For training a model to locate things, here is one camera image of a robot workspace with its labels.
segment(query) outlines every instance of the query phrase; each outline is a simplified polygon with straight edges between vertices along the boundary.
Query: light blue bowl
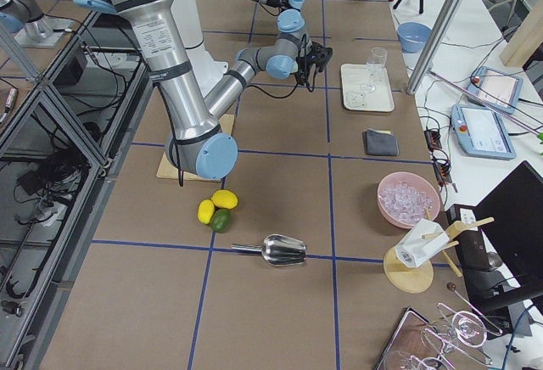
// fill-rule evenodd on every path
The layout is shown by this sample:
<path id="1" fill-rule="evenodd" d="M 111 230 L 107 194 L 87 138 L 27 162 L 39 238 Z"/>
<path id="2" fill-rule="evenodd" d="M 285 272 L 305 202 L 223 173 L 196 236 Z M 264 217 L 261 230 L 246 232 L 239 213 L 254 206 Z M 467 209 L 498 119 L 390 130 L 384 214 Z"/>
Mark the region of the light blue bowl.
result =
<path id="1" fill-rule="evenodd" d="M 416 53 L 424 48 L 432 30 L 418 22 L 406 22 L 398 26 L 397 32 L 402 52 Z"/>

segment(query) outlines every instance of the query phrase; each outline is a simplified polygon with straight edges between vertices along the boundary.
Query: light blue joint cap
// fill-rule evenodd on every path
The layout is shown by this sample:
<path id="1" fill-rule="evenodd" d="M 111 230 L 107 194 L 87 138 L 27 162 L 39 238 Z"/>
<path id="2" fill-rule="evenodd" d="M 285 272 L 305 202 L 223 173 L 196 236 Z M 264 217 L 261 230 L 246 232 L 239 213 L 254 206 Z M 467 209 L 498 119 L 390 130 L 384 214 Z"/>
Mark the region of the light blue joint cap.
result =
<path id="1" fill-rule="evenodd" d="M 277 18 L 277 28 L 281 32 L 292 33 L 299 31 L 305 26 L 304 18 L 296 9 L 282 11 Z"/>
<path id="2" fill-rule="evenodd" d="M 302 5 L 304 5 L 305 0 L 288 0 L 288 3 L 290 6 L 294 9 L 302 9 Z"/>
<path id="3" fill-rule="evenodd" d="M 196 157 L 196 173 L 204 179 L 222 179 L 238 160 L 236 140 L 219 132 L 204 144 Z"/>
<path id="4" fill-rule="evenodd" d="M 275 79 L 286 79 L 292 73 L 293 68 L 294 59 L 284 54 L 272 56 L 266 64 L 268 75 Z"/>
<path id="5" fill-rule="evenodd" d="M 247 50 L 247 48 L 238 50 L 238 52 L 236 53 L 236 58 L 235 58 L 236 61 L 238 61 L 239 58 L 241 58 L 241 55 L 244 54 L 245 50 Z"/>
<path id="6" fill-rule="evenodd" d="M 72 0 L 75 4 L 80 7 L 92 9 L 93 11 L 102 12 L 104 14 L 113 14 L 117 15 L 117 11 L 110 3 L 106 3 L 102 0 Z"/>
<path id="7" fill-rule="evenodd" d="M 0 14 L 0 22 L 2 22 L 9 33 L 18 32 L 25 26 L 20 20 L 8 14 Z"/>

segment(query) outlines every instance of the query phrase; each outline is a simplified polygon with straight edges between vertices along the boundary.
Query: lemon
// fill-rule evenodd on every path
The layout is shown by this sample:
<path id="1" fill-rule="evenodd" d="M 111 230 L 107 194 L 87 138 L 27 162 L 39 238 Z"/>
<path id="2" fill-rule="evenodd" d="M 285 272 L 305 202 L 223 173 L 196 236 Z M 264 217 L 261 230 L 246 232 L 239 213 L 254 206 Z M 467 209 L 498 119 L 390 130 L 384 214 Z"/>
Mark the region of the lemon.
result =
<path id="1" fill-rule="evenodd" d="M 217 190 L 211 196 L 213 204 L 222 209 L 233 209 L 238 205 L 238 196 L 226 189 Z"/>
<path id="2" fill-rule="evenodd" d="M 215 205 L 209 199 L 202 200 L 198 206 L 198 220 L 200 223 L 209 224 L 215 213 Z"/>

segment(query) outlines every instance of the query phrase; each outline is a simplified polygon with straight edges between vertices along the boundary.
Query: power strip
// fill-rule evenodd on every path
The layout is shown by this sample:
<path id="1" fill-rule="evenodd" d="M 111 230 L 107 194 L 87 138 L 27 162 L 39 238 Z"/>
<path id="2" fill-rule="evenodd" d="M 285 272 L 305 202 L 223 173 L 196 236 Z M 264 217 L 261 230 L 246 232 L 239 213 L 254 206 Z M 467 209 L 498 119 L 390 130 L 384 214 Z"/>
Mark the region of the power strip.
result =
<path id="1" fill-rule="evenodd" d="M 426 144 L 428 145 L 428 151 L 433 153 L 436 149 L 442 149 L 441 141 L 439 140 L 439 133 L 433 130 L 424 131 L 424 138 L 426 138 Z M 434 167 L 435 177 L 438 180 L 440 186 L 444 186 L 448 183 L 452 183 L 451 175 L 444 166 L 434 158 L 432 163 Z"/>
<path id="2" fill-rule="evenodd" d="M 436 131 L 426 130 L 424 131 L 424 137 L 426 138 L 426 144 L 428 145 L 428 150 L 433 151 L 434 149 L 442 149 L 441 141 L 439 140 L 439 134 Z"/>

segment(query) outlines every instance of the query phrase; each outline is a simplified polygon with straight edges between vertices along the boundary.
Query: monitor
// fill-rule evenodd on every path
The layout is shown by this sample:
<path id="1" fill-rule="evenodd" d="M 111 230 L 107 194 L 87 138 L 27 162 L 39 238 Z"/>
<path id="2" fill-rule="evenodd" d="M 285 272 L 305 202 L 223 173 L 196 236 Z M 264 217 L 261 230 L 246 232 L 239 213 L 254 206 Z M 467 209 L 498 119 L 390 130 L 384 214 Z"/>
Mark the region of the monitor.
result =
<path id="1" fill-rule="evenodd" d="M 543 178 L 528 161 L 517 166 L 475 208 L 480 220 L 495 221 L 483 227 L 488 240 L 520 283 L 498 295 L 478 301 L 489 313 L 531 299 L 543 312 Z"/>

